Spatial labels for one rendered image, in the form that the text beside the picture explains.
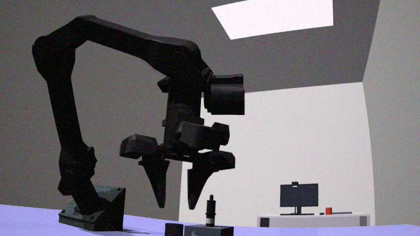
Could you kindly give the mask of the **black marker with white band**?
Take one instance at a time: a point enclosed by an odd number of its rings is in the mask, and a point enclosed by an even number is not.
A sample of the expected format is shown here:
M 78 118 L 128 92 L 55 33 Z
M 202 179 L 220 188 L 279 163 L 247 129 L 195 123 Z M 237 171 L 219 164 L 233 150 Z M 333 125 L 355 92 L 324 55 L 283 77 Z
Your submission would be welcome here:
M 214 200 L 213 194 L 210 195 L 206 205 L 206 226 L 214 227 L 215 215 L 216 215 L 216 200 Z

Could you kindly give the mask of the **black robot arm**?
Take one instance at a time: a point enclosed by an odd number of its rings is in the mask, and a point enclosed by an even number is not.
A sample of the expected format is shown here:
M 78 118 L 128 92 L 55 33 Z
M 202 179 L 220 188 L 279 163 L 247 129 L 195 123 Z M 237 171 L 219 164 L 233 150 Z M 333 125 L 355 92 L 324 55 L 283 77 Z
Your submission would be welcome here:
M 57 133 L 61 144 L 58 190 L 72 195 L 74 210 L 90 215 L 106 198 L 100 197 L 91 182 L 97 159 L 94 148 L 82 139 L 76 111 L 71 74 L 75 49 L 87 40 L 139 57 L 166 75 L 157 82 L 168 93 L 167 110 L 187 108 L 211 115 L 245 115 L 243 74 L 213 75 L 203 61 L 198 45 L 187 39 L 149 35 L 94 15 L 73 19 L 49 35 L 38 37 L 32 54 L 38 72 L 47 82 Z M 199 120 L 200 119 L 200 120 Z M 229 142 L 229 125 L 214 122 L 202 125 L 202 118 L 185 120 L 178 112 L 170 128 L 169 144 L 179 141 L 198 150 L 219 152 Z

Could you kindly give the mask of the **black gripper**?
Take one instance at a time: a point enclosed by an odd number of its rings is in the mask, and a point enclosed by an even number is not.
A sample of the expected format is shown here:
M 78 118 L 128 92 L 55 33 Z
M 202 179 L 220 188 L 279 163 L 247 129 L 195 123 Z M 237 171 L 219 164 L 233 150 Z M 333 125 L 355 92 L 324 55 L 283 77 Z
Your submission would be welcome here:
M 200 113 L 187 108 L 172 108 L 167 110 L 166 119 L 162 121 L 165 127 L 164 142 L 158 145 L 156 138 L 133 134 L 125 138 L 120 146 L 119 156 L 138 159 L 151 182 L 158 206 L 165 207 L 166 200 L 166 172 L 171 160 L 192 163 L 192 169 L 187 170 L 187 196 L 189 210 L 194 210 L 207 179 L 219 170 L 235 168 L 235 157 L 232 152 L 205 152 L 189 147 L 179 141 L 179 144 L 169 144 L 170 128 L 176 113 L 185 114 L 185 120 L 194 121 Z M 188 157 L 189 156 L 189 157 Z

